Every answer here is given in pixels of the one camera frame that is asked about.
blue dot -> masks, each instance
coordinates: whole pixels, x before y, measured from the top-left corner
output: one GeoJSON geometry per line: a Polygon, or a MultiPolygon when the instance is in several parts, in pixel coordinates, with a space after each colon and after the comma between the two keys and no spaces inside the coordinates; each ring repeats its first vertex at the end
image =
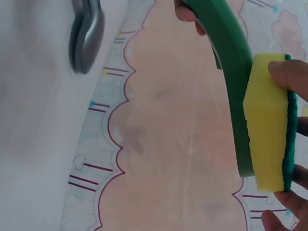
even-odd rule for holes
{"type": "Polygon", "coordinates": [[[275,13],[277,13],[277,12],[278,12],[278,6],[274,6],[274,7],[273,7],[273,11],[274,11],[275,13]]]}

purple stripe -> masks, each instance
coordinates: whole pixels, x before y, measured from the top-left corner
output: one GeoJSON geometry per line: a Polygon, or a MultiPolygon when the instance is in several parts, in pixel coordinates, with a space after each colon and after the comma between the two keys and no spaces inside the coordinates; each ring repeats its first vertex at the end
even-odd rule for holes
{"type": "Polygon", "coordinates": [[[85,187],[85,186],[82,186],[82,185],[79,185],[79,184],[75,184],[75,183],[72,183],[70,181],[68,183],[71,184],[71,185],[74,185],[76,187],[82,188],[82,189],[86,189],[86,190],[89,190],[89,191],[92,191],[92,192],[96,192],[96,190],[92,189],[92,188],[88,188],[88,187],[85,187]]]}
{"type": "Polygon", "coordinates": [[[254,196],[254,195],[242,195],[242,197],[250,197],[250,198],[267,198],[267,196],[254,196]]]}
{"type": "Polygon", "coordinates": [[[116,69],[116,68],[110,68],[110,67],[104,67],[104,69],[112,70],[112,71],[123,71],[123,72],[128,72],[128,71],[126,71],[126,70],[121,70],[121,69],[116,69]]]}
{"type": "Polygon", "coordinates": [[[100,104],[100,103],[94,103],[93,105],[96,105],[96,106],[102,106],[102,107],[110,107],[108,105],[105,105],[105,104],[100,104]]]}
{"type": "MultiPolygon", "coordinates": [[[[265,210],[250,210],[252,213],[263,213],[265,210]]],[[[286,212],[286,209],[273,209],[272,212],[286,212]]]]}
{"type": "Polygon", "coordinates": [[[131,34],[131,33],[135,33],[135,31],[126,31],[126,32],[121,31],[121,34],[131,34]]]}
{"type": "Polygon", "coordinates": [[[254,2],[254,1],[251,1],[251,0],[247,0],[247,1],[253,3],[253,4],[257,5],[257,6],[263,7],[262,5],[260,5],[260,4],[256,3],[256,2],[254,2]]]}
{"type": "Polygon", "coordinates": [[[99,109],[95,109],[95,108],[89,108],[89,110],[91,110],[91,111],[96,111],[96,112],[106,112],[106,111],[104,111],[104,110],[99,110],[99,109]]]}
{"type": "Polygon", "coordinates": [[[87,163],[84,163],[83,165],[88,166],[88,167],[97,168],[97,169],[100,169],[100,170],[105,170],[105,171],[108,171],[108,172],[113,172],[112,169],[105,168],[105,167],[100,167],[100,166],[96,166],[96,165],[90,165],[90,164],[87,164],[87,163]]]}
{"type": "Polygon", "coordinates": [[[110,73],[110,72],[108,72],[107,74],[108,74],[108,75],[112,75],[112,76],[120,76],[120,77],[123,77],[123,76],[124,76],[124,75],[115,74],[115,73],[110,73]]]}
{"type": "Polygon", "coordinates": [[[256,0],[256,1],[263,3],[264,5],[266,5],[266,6],[268,6],[268,7],[274,8],[274,7],[272,7],[271,5],[269,5],[269,4],[267,4],[267,3],[263,2],[263,1],[260,1],[260,0],[256,0]]]}
{"type": "Polygon", "coordinates": [[[88,183],[91,183],[91,184],[98,185],[97,182],[94,182],[94,181],[91,181],[91,180],[83,179],[83,178],[81,178],[81,177],[76,177],[76,176],[73,176],[73,175],[69,175],[69,176],[70,176],[71,178],[75,178],[75,179],[77,179],[77,180],[82,180],[82,181],[84,181],[84,182],[88,182],[88,183]]]}

fingernail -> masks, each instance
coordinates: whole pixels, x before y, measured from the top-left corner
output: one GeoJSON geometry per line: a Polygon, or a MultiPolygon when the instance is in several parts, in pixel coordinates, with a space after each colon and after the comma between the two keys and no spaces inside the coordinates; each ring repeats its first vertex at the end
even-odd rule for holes
{"type": "Polygon", "coordinates": [[[280,61],[271,61],[270,63],[269,63],[269,66],[278,66],[278,65],[280,65],[280,64],[282,64],[283,62],[280,62],[280,61]]]}

bathtub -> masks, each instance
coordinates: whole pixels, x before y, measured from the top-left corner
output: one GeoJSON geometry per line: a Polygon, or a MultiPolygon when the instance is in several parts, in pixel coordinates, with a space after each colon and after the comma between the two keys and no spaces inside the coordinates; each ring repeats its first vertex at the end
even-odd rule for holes
{"type": "Polygon", "coordinates": [[[74,0],[0,2],[0,224],[56,231],[78,138],[128,0],[101,0],[105,33],[87,75],[71,69],[74,0]]]}

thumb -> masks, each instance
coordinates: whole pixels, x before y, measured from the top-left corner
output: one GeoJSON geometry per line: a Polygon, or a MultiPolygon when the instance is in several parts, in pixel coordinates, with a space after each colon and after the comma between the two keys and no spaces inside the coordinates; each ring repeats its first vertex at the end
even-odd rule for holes
{"type": "Polygon", "coordinates": [[[261,219],[265,231],[288,231],[272,211],[264,211],[261,219]]]}
{"type": "Polygon", "coordinates": [[[269,74],[276,84],[308,101],[308,64],[300,60],[270,62],[269,74]]]}

